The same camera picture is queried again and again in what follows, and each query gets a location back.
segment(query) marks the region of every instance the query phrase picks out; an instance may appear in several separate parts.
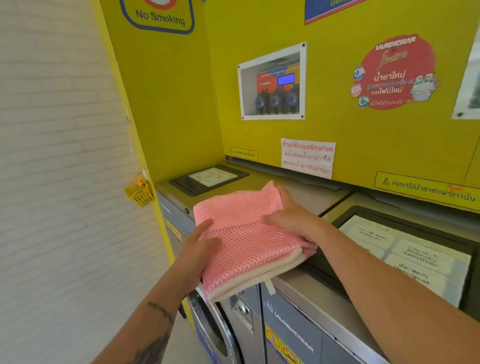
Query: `washing machine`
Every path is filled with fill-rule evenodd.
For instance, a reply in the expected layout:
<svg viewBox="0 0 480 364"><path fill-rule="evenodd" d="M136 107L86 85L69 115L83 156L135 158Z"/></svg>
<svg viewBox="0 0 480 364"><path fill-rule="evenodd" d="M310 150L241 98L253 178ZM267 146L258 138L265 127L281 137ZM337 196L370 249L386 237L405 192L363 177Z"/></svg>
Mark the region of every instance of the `washing machine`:
<svg viewBox="0 0 480 364"><path fill-rule="evenodd" d="M364 190L323 218L480 321L478 215ZM274 295L261 287L269 364L388 363L320 249L272 282Z"/></svg>
<svg viewBox="0 0 480 364"><path fill-rule="evenodd" d="M213 172L220 175L209 175ZM199 185L198 181L203 181L206 175L207 182ZM219 183L209 185L212 180ZM271 180L284 185L295 199L305 201L306 208L317 215L325 213L352 193L342 183L330 183L317 177L246 161L226 161L211 169L157 183L157 196L174 255L179 254L183 239L195 229L193 206L219 194L261 190ZM218 303L204 299L202 285L190 292L187 298L199 340L213 363L265 363L265 328L258 285Z"/></svg>

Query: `forearm tattoo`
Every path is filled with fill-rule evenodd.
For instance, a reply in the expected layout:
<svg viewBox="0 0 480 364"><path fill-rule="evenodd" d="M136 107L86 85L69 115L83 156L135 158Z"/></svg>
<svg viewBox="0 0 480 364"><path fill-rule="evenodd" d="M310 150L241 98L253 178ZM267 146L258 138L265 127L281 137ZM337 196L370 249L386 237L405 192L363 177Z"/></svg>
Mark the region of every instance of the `forearm tattoo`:
<svg viewBox="0 0 480 364"><path fill-rule="evenodd" d="M155 311L160 311L173 325L173 317L165 308L152 301L148 303L148 306ZM168 339L170 339L169 330L167 330L164 336L159 337L145 349L137 351L135 359L128 364L160 364L168 344Z"/></svg>
<svg viewBox="0 0 480 364"><path fill-rule="evenodd" d="M163 313L163 316L168 318L168 320L170 321L170 323L173 325L173 317L172 315L165 309L163 308L162 306L160 306L159 304L155 303L155 302L152 302L150 301L148 303L148 306L149 307L152 307L154 310L156 311L160 311L161 313Z"/></svg>
<svg viewBox="0 0 480 364"><path fill-rule="evenodd" d="M170 335L167 332L165 336L158 338L142 351L138 351L135 359L129 364L160 364L169 338Z"/></svg>

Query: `blue display screen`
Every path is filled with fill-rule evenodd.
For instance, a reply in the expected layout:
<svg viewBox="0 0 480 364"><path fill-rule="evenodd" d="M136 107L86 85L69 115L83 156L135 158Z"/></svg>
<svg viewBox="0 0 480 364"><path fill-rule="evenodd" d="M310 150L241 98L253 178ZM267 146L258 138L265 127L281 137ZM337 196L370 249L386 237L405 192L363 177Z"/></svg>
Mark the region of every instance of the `blue display screen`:
<svg viewBox="0 0 480 364"><path fill-rule="evenodd" d="M283 85L289 85L289 84L294 84L295 83L295 74L294 73L289 73L283 76L279 76L276 78L276 85L277 86L283 86Z"/></svg>

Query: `red circular sticker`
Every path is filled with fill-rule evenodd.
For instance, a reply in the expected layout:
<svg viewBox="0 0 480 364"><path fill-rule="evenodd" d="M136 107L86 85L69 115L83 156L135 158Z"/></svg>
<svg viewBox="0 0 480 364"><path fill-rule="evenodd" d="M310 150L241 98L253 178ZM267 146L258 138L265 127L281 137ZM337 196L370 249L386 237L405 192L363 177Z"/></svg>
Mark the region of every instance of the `red circular sticker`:
<svg viewBox="0 0 480 364"><path fill-rule="evenodd" d="M168 10L175 6L177 0L144 0L148 5L160 10Z"/></svg>
<svg viewBox="0 0 480 364"><path fill-rule="evenodd" d="M355 68L350 95L357 106L387 110L427 101L438 87L431 45L416 34L379 43Z"/></svg>

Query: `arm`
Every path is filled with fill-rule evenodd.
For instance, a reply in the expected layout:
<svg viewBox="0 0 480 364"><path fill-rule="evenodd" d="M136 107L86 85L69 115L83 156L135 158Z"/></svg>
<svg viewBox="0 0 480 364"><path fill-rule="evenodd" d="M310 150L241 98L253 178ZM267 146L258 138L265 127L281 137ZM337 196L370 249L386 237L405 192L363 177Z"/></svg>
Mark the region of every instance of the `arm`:
<svg viewBox="0 0 480 364"><path fill-rule="evenodd" d="M480 324L428 288L368 253L278 187L284 210L265 216L316 242L393 364L478 363Z"/></svg>
<svg viewBox="0 0 480 364"><path fill-rule="evenodd" d="M191 233L173 265L92 364L162 361L175 314L185 295L200 283L206 263L220 245L218 238L198 241L211 224L211 219L206 220Z"/></svg>

